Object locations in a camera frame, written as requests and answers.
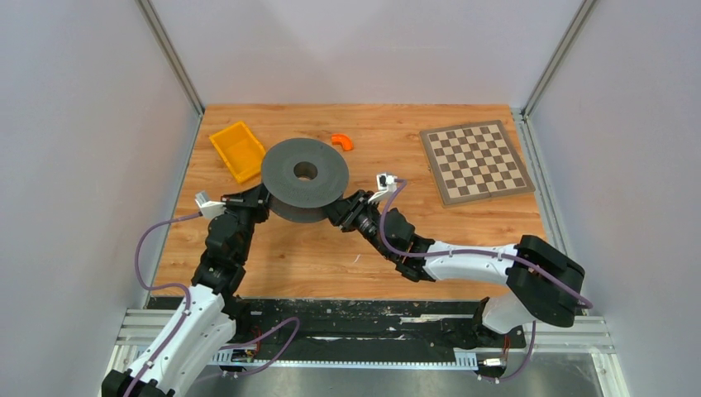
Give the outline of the black cable spool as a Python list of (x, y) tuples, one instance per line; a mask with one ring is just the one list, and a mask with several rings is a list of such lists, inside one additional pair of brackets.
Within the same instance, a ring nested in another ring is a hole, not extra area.
[(260, 169), (269, 209), (296, 223), (320, 222), (323, 208), (343, 197), (350, 174), (344, 158), (328, 144), (291, 138), (272, 146)]

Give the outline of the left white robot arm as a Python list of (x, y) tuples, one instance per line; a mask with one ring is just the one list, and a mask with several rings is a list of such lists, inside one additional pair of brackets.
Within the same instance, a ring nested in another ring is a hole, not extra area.
[(183, 396), (225, 342), (244, 342), (252, 319), (234, 293), (245, 275), (255, 225), (269, 217), (270, 193), (259, 184), (212, 201), (195, 196), (193, 218), (209, 221), (205, 251), (184, 298), (142, 355), (124, 371), (111, 370), (103, 396)]

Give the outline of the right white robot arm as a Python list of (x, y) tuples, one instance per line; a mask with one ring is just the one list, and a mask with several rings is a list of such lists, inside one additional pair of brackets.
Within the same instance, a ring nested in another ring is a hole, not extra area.
[(357, 231), (413, 282), (473, 280), (508, 287), (506, 294), (484, 299), (474, 314), (472, 333), (483, 345), (536, 320), (569, 328), (579, 309), (593, 306), (581, 294), (583, 267), (539, 237), (524, 235), (505, 246), (451, 245), (417, 235), (397, 209), (380, 211), (370, 196), (360, 190), (322, 210), (333, 226)]

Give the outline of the yellow plastic bin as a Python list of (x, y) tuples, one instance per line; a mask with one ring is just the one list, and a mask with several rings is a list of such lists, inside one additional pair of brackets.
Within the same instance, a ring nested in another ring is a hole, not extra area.
[(212, 134), (209, 141), (237, 183), (260, 173), (266, 150), (243, 121)]

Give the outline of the orange curved plastic piece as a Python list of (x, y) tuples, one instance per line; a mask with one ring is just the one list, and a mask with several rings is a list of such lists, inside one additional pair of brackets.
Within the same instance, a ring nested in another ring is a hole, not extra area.
[(334, 146), (339, 146), (343, 151), (353, 151), (355, 149), (354, 142), (345, 134), (335, 133), (331, 135), (331, 143)]

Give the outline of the wooden chessboard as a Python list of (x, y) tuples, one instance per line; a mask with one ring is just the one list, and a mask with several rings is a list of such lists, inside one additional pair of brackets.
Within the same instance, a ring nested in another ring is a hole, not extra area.
[(499, 120), (424, 130), (419, 138), (445, 207), (535, 191)]

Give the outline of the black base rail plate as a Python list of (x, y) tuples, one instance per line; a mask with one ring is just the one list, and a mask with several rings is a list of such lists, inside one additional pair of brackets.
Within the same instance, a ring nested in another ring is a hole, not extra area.
[(524, 348), (522, 328), (507, 336), (473, 333), (475, 301), (249, 299), (249, 313), (234, 337), (246, 342), (286, 318), (260, 344), (257, 358), (269, 360), (281, 348), (286, 361), (449, 362), (454, 350)]

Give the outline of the left aluminium frame post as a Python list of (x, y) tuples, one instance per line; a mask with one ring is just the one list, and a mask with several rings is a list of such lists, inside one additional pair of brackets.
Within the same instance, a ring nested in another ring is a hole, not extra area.
[(180, 87), (185, 93), (191, 107), (202, 118), (205, 113), (205, 106), (201, 97), (195, 88), (183, 61), (179, 57), (178, 51), (165, 28), (165, 24), (161, 21), (159, 13), (156, 10), (155, 4), (151, 0), (136, 0), (136, 5), (140, 8), (141, 14), (145, 19), (146, 25), (149, 27), (155, 41), (158, 43), (166, 61), (168, 62), (175, 78), (178, 80)]

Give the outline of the aluminium frame post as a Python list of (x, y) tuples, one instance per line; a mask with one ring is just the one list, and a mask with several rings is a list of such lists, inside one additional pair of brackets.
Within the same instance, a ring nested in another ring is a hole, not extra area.
[(546, 67), (542, 71), (533, 90), (531, 91), (525, 105), (522, 107), (521, 115), (523, 119), (530, 117), (536, 110), (542, 96), (555, 77), (560, 65), (571, 50), (572, 45), (577, 40), (578, 35), (587, 23), (590, 14), (598, 5), (597, 0), (581, 1), (572, 20), (565, 29), (565, 33), (558, 41), (556, 48), (548, 60)]
[(168, 62), (175, 78), (178, 80), (180, 87), (185, 93), (191, 107), (202, 118), (205, 113), (205, 106), (201, 97), (195, 88), (183, 61), (179, 57), (178, 51), (165, 28), (165, 24), (161, 21), (159, 13), (156, 10), (155, 4), (151, 0), (136, 0), (136, 5), (140, 8), (141, 14), (145, 19), (146, 25), (149, 27), (155, 41), (158, 43), (166, 61)]

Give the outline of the right aluminium frame post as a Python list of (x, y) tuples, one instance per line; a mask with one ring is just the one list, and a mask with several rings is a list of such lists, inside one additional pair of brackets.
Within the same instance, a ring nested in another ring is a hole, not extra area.
[(598, 5), (597, 0), (581, 1), (572, 20), (565, 29), (565, 33), (558, 41), (556, 48), (548, 60), (546, 67), (542, 71), (533, 90), (531, 91), (525, 105), (522, 107), (521, 115), (523, 119), (530, 117), (536, 110), (542, 96), (555, 77), (560, 65), (571, 50), (572, 45), (577, 40), (578, 35), (587, 23), (590, 14)]

